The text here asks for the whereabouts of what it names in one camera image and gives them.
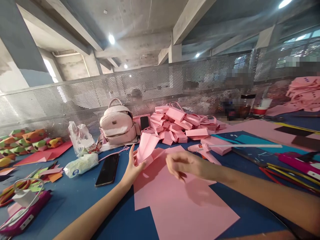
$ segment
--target pink paper sheet with holes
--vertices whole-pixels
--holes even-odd
[[[272,140],[278,141],[285,144],[286,146],[299,148],[301,150],[310,152],[310,149],[291,144],[291,142],[296,136],[274,130],[275,128],[278,128],[278,127],[281,127],[281,125],[267,122],[264,120],[251,120],[251,121],[229,126],[226,129],[219,130],[216,134],[245,131],[270,141]],[[311,134],[308,137],[320,140],[319,134]]]
[[[215,182],[188,175],[183,184],[169,173],[165,157],[155,159],[134,182],[135,210],[150,206],[160,240],[213,240],[240,218],[209,187]]]

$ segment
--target pink backpack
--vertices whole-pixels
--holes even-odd
[[[111,103],[115,100],[118,100],[120,105],[110,107]],[[133,116],[130,110],[123,106],[119,99],[113,99],[100,119],[100,132],[102,137],[106,139],[110,145],[132,141],[137,137],[136,126],[132,119]]]

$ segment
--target plastic bag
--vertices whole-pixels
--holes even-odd
[[[68,130],[77,157],[81,157],[84,154],[99,153],[97,144],[93,140],[86,125],[80,124],[76,126],[74,122],[70,121]]]
[[[66,175],[69,178],[73,178],[77,176],[78,174],[83,174],[86,171],[90,170],[94,166],[98,165],[98,154],[92,153],[92,154],[85,154],[82,157],[78,158],[77,160],[74,160],[72,162],[69,162],[63,171],[66,173]]]

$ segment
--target black smartphone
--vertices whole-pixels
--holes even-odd
[[[113,154],[104,160],[101,171],[99,173],[96,187],[114,183],[119,161],[119,153]]]
[[[148,117],[141,117],[140,118],[140,124],[141,124],[141,131],[147,127],[150,126],[149,124],[149,118]]]

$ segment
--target perforated metal railing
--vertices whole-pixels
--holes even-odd
[[[103,76],[28,88],[0,95],[0,136],[13,129],[46,128],[68,138],[69,121],[86,124],[99,135],[99,120],[117,97],[134,115],[177,101],[188,111],[214,115],[221,100],[256,93],[271,85],[273,105],[288,101],[288,85],[297,76],[320,72],[320,38],[253,51],[190,60]]]

